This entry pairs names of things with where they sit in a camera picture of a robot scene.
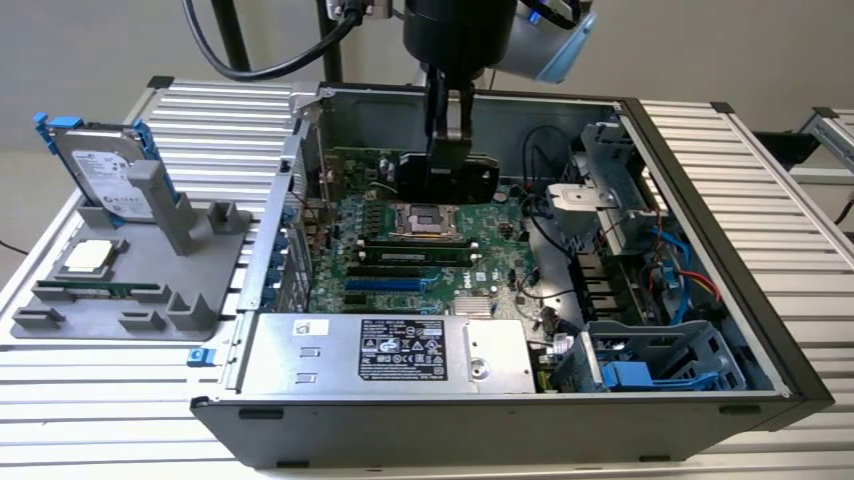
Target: metal rod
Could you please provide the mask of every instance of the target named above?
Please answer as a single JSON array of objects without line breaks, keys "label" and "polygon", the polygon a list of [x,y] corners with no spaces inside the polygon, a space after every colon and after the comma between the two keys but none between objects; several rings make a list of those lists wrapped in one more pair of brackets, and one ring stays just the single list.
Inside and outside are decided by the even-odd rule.
[{"label": "metal rod", "polygon": [[[320,38],[325,37],[334,29],[334,21],[326,16],[325,0],[316,0],[317,5],[317,27],[320,29]],[[341,47],[336,43],[322,54],[322,73],[326,82],[342,82],[342,63],[341,63]]]},{"label": "metal rod", "polygon": [[249,56],[245,50],[245,43],[242,42],[240,19],[237,18],[234,2],[233,0],[210,0],[210,6],[213,7],[218,33],[222,37],[228,64],[234,70],[248,72],[250,70]]}]

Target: small circuit board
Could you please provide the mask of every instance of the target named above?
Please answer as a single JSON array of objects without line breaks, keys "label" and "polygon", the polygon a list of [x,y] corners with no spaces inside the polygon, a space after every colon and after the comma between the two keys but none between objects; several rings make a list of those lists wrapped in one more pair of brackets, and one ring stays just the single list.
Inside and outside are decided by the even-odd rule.
[{"label": "small circuit board", "polygon": [[309,311],[433,315],[475,297],[491,318],[536,318],[539,305],[515,287],[535,267],[521,199],[501,186],[488,204],[401,203],[388,175],[399,153],[326,151],[342,185],[313,242]]}]

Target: circuit board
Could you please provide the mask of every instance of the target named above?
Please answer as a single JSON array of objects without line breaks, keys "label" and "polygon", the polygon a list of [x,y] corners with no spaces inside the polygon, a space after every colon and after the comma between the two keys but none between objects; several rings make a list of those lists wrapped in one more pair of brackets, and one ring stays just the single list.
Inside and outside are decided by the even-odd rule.
[{"label": "circuit board", "polygon": [[[487,297],[492,318],[536,318],[539,306],[517,295],[509,277],[520,280],[533,268],[525,236],[521,236],[520,199],[499,187],[501,201],[460,205],[455,210],[459,235],[476,242],[479,255],[468,267],[427,266],[419,269],[421,291],[353,291],[346,289],[348,268],[358,265],[353,252],[365,233],[365,207],[393,209],[399,204],[393,188],[384,183],[387,167],[395,165],[396,151],[336,148],[326,161],[342,171],[340,200],[332,205],[332,225],[324,242],[312,253],[313,279],[309,311],[314,313],[444,314],[455,298]],[[381,214],[381,223],[388,223]],[[346,304],[348,295],[360,296],[360,305]]]}]

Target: warning label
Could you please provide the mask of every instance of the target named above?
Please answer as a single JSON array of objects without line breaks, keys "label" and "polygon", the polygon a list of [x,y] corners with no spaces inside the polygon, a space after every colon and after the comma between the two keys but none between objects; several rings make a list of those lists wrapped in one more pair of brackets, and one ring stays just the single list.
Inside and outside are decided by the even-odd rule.
[{"label": "warning label", "polygon": [[363,380],[448,379],[441,320],[361,320],[358,342]]}]

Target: blue pcie slot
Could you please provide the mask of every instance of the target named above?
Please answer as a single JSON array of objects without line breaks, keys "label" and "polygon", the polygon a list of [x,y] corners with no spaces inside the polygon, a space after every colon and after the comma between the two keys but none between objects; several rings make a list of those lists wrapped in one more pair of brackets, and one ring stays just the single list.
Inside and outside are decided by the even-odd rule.
[{"label": "blue pcie slot", "polygon": [[419,278],[383,280],[346,280],[344,289],[367,292],[420,292],[424,282]]}]

